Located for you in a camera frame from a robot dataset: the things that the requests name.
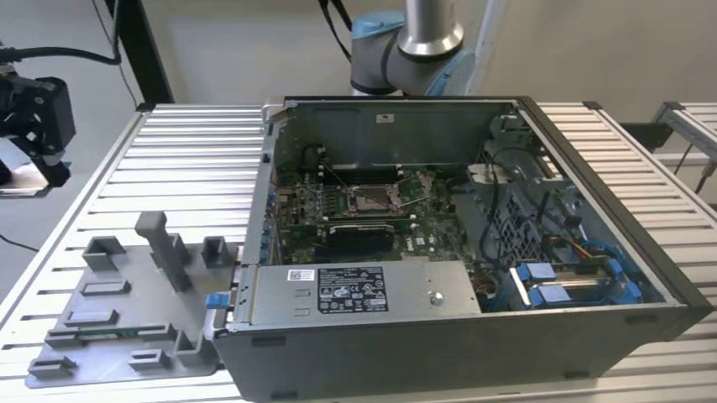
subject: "gray floor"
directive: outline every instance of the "gray floor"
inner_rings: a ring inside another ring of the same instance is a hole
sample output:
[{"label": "gray floor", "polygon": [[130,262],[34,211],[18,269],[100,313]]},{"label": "gray floor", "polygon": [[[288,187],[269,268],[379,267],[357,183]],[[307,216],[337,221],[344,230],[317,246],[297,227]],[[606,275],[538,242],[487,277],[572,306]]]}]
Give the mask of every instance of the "gray floor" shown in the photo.
[{"label": "gray floor", "polygon": [[[0,39],[5,45],[15,48],[73,46],[109,55],[109,45],[89,1],[2,0],[0,8]],[[15,68],[19,75],[29,78],[56,76],[66,81],[77,128],[66,151],[66,160],[72,163],[72,178],[66,185],[42,199],[0,199],[0,233],[38,247],[114,142],[133,105],[117,67],[57,57],[26,60]],[[0,155],[5,156],[5,151],[6,144],[0,145]],[[0,242],[0,299],[32,257],[33,252]]]}]

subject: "blue latch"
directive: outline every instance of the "blue latch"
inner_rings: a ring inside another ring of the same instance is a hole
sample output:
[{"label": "blue latch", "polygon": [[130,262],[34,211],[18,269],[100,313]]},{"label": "blue latch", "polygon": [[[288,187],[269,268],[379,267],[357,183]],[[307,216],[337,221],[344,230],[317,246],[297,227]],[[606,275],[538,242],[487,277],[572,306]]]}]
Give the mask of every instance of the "blue latch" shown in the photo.
[{"label": "blue latch", "polygon": [[628,281],[624,284],[622,294],[616,298],[612,298],[612,301],[616,305],[630,305],[639,303],[639,298],[642,298],[642,291],[636,284]]},{"label": "blue latch", "polygon": [[522,281],[555,280],[555,270],[552,270],[552,265],[548,263],[523,263],[515,270],[518,271],[518,277]]},{"label": "blue latch", "polygon": [[567,291],[559,284],[538,285],[527,291],[527,298],[534,307],[558,306],[570,302]]},{"label": "blue latch", "polygon": [[607,261],[608,272],[612,274],[612,278],[616,280],[623,275],[623,267],[615,259]]},{"label": "blue latch", "polygon": [[213,292],[205,296],[205,309],[226,309],[228,308],[228,292]]}]

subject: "sticker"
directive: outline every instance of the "sticker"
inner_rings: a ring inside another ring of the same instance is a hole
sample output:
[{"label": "sticker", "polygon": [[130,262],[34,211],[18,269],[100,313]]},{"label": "sticker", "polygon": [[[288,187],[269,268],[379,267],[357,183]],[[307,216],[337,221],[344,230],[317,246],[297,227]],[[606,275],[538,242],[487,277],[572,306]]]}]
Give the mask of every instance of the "sticker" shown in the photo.
[{"label": "sticker", "polygon": [[381,267],[317,270],[317,310],[321,313],[388,311]]},{"label": "sticker", "polygon": [[287,281],[313,281],[315,270],[289,270]]},{"label": "sticker", "polygon": [[392,123],[392,122],[393,122],[392,113],[381,113],[376,115],[376,123]]}]

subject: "barcode sticker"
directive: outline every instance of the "barcode sticker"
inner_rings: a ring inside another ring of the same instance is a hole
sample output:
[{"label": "barcode sticker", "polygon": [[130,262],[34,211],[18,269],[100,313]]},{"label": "barcode sticker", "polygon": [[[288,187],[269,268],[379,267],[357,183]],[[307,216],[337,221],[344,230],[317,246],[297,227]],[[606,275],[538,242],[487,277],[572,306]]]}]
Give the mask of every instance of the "barcode sticker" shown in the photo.
[{"label": "barcode sticker", "polygon": [[313,281],[315,270],[289,270],[287,281]]}]

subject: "cable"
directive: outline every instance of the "cable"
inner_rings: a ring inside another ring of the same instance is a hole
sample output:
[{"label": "cable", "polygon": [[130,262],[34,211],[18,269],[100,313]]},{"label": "cable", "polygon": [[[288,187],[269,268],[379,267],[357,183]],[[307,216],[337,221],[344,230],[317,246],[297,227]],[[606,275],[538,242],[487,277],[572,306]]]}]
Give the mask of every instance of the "cable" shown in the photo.
[{"label": "cable", "polygon": [[538,213],[535,214],[535,220],[538,222],[542,222],[542,216],[543,216],[543,213],[546,212],[547,201],[550,200],[551,194],[552,193],[550,191],[546,191],[546,193],[542,195],[542,199],[539,200]]},{"label": "cable", "polygon": [[[97,20],[100,21],[101,32],[104,32],[104,37],[108,39],[109,45],[114,46],[112,44],[112,39],[109,38],[108,29],[104,26],[104,22],[101,21],[100,9],[97,8],[97,0],[92,0],[92,7],[93,7],[93,13],[97,16]],[[129,88],[129,83],[126,82],[126,77],[124,75],[124,69],[121,68],[121,63],[117,65],[117,67],[120,68],[120,76],[121,76],[121,81],[124,81],[124,87],[126,88],[126,92],[129,93],[129,96],[132,97],[132,103],[134,103],[134,108],[136,108],[138,103],[136,102],[134,93],[132,92],[132,89]]]},{"label": "cable", "polygon": [[600,242],[600,241],[584,241],[583,243],[580,243],[580,246],[583,248],[587,248],[588,246],[596,246],[598,248],[602,248],[603,250],[610,252],[612,256],[615,256],[615,259],[619,262],[619,265],[623,267],[623,269],[627,269],[628,267],[627,260],[624,259],[622,252],[619,252],[619,250],[616,250],[615,247],[607,245],[604,242]]},{"label": "cable", "polygon": [[120,33],[117,29],[117,22],[120,20],[120,3],[121,0],[114,0],[114,30],[112,32],[112,56],[106,57],[97,55],[93,52],[86,50],[64,48],[57,46],[44,46],[38,48],[26,48],[26,49],[14,49],[14,48],[2,48],[0,49],[0,63],[15,63],[23,59],[30,59],[33,57],[49,57],[49,56],[70,56],[78,57],[81,59],[88,59],[104,63],[105,65],[118,65],[121,63],[120,55]]},{"label": "cable", "polygon": [[477,239],[477,250],[480,255],[491,262],[493,266],[499,266],[500,262],[497,258],[492,258],[484,252],[484,240],[488,236],[488,231],[491,230],[492,224],[495,223],[495,213],[497,211],[497,202],[499,202],[499,192],[500,187],[497,185],[497,174],[495,173],[495,165],[491,164],[491,174],[492,174],[492,200],[491,200],[491,210],[488,212],[488,222],[484,225],[483,232],[480,233],[480,238]]},{"label": "cable", "polygon": [[702,187],[704,186],[704,183],[706,183],[706,178],[707,178],[707,176],[704,176],[704,175],[699,178],[699,183],[696,184],[696,187],[694,188],[694,194],[695,195],[698,195],[699,192],[702,191]]},{"label": "cable", "polygon": [[[337,37],[336,27],[333,27],[333,21],[331,20],[331,14],[328,13],[328,0],[317,0],[317,3],[319,3],[319,7],[321,8],[323,19],[325,20],[325,23],[328,24],[328,29],[331,30],[331,34],[333,35],[333,39],[336,40],[337,46],[340,47],[340,51],[344,54],[345,59],[348,60],[348,63],[351,63],[351,53],[345,49],[345,46],[341,43],[340,38]],[[351,30],[351,26],[349,26],[351,19],[348,18],[348,14],[345,13],[345,9],[343,7],[343,4],[339,1],[331,1],[331,3],[333,4],[333,7],[336,8],[337,13],[341,16],[341,19],[344,20],[345,28],[348,30]]]},{"label": "cable", "polygon": [[563,237],[551,237],[550,240],[551,241],[564,241],[564,242],[570,243],[570,245],[572,246],[574,250],[578,251],[584,257],[588,257],[588,258],[592,257],[590,252],[587,250],[584,250],[584,248],[572,239],[567,239],[567,238],[563,238]]},{"label": "cable", "polygon": [[9,240],[2,234],[0,234],[0,239],[3,242],[9,243],[11,246],[17,246],[17,247],[19,247],[22,249],[30,250],[32,252],[38,252],[37,248],[33,248],[32,246],[28,246],[23,243],[14,242],[14,241]]},{"label": "cable", "polygon": [[676,175],[676,173],[679,172],[679,168],[682,167],[682,164],[684,163],[686,155],[690,154],[691,149],[692,149],[692,145],[690,144],[686,147],[686,150],[684,150],[684,153],[682,154],[682,158],[679,159],[679,162],[676,163],[676,168],[674,168],[674,172],[672,172],[674,175]]}]

